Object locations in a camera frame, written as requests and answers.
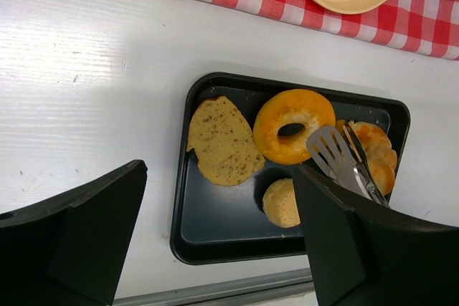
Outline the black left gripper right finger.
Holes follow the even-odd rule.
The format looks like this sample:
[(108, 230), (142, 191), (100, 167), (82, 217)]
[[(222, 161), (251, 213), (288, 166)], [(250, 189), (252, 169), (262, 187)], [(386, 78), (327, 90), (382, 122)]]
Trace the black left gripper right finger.
[(320, 305), (456, 305), (458, 229), (381, 206), (309, 166), (293, 176)]

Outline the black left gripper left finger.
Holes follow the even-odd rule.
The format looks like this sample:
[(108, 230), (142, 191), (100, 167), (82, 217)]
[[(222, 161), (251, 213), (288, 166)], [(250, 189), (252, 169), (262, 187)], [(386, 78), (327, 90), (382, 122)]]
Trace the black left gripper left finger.
[(113, 304), (146, 180), (134, 160), (2, 213), (1, 304)]

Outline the metal serving tongs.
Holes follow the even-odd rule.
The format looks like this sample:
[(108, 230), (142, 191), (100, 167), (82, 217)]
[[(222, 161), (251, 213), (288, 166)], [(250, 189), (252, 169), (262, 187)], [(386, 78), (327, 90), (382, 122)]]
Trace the metal serving tongs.
[(308, 137), (306, 146), (313, 161), (335, 183), (389, 206), (372, 177), (363, 145), (348, 122), (319, 128)]

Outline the orange glazed donut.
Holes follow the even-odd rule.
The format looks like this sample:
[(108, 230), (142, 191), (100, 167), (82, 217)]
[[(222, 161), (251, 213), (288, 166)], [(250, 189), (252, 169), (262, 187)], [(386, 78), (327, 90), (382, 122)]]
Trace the orange glazed donut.
[[(306, 89), (286, 90), (261, 107), (253, 137), (266, 158), (283, 165), (295, 165), (311, 158), (306, 146), (309, 136), (335, 122), (334, 108), (323, 95)], [(291, 124), (300, 124), (303, 128), (293, 135), (281, 136), (279, 130)]]

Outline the flat brown bread slice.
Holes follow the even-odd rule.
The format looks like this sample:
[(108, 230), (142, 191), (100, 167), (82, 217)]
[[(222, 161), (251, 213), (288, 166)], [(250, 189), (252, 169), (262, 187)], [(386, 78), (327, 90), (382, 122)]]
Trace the flat brown bread slice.
[(191, 117), (186, 150), (202, 175), (218, 186), (237, 186), (265, 165), (252, 129), (225, 96), (203, 101)]

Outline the small round tan muffin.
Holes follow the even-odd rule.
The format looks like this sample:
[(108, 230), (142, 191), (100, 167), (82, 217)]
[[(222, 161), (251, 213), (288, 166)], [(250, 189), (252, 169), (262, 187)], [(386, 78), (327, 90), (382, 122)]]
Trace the small round tan muffin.
[(301, 223), (292, 178), (272, 183), (262, 198), (262, 209), (268, 220), (276, 226), (291, 228)]

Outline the twisted orange white bun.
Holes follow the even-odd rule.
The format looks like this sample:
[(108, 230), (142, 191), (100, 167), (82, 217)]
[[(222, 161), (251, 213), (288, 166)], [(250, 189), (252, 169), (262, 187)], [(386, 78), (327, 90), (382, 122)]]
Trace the twisted orange white bun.
[(377, 125), (362, 121), (337, 120), (335, 127), (349, 144), (354, 160), (363, 163), (363, 154), (357, 151), (357, 144), (351, 143), (350, 130), (344, 130), (348, 124), (359, 139), (366, 156), (369, 172), (376, 187), (383, 196), (389, 195), (395, 185), (395, 168), (397, 167), (397, 153), (392, 149), (390, 139)]

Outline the black baking tray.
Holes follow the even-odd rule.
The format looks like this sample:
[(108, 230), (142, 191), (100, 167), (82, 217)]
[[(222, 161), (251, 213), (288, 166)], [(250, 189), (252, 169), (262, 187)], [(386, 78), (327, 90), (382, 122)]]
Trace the black baking tray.
[(217, 186), (197, 167), (197, 156), (186, 149), (191, 117), (205, 100), (225, 96), (252, 125), (262, 107), (274, 95), (301, 85), (258, 77), (213, 72), (189, 89), (179, 149), (176, 196), (170, 246), (186, 264), (217, 264), (305, 254), (300, 226), (283, 229), (262, 211), (268, 186), (292, 177), (295, 166), (266, 161), (263, 169), (238, 186)]

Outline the red white checkered cloth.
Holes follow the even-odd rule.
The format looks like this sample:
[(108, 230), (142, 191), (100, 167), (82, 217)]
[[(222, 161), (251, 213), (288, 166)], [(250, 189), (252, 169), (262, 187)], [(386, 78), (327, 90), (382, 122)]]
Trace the red white checkered cloth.
[(458, 0), (387, 0), (340, 15), (313, 0), (198, 0), (431, 57), (458, 59)]

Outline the aluminium rail at table edge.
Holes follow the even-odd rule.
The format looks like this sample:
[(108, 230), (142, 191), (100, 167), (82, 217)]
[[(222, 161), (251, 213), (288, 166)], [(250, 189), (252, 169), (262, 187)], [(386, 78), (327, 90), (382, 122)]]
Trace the aluminium rail at table edge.
[(309, 269), (116, 299), (114, 305), (252, 305), (314, 291)]

